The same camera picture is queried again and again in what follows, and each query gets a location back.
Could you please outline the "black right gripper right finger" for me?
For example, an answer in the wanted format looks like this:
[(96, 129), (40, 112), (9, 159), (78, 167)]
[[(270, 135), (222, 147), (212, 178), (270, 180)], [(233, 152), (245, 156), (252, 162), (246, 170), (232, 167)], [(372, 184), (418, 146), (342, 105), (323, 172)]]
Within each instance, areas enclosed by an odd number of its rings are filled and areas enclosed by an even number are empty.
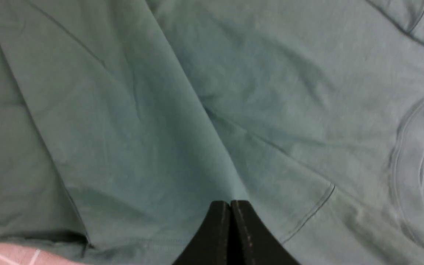
[(299, 265), (271, 234), (249, 201), (230, 203), (231, 265)]

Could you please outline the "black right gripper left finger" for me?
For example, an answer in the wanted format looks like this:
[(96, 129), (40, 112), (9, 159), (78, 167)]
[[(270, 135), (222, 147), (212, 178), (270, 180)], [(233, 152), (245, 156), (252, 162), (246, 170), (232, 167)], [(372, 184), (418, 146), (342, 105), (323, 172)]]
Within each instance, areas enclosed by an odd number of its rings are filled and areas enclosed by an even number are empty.
[(225, 201), (210, 203), (207, 214), (175, 265), (226, 265), (230, 206)]

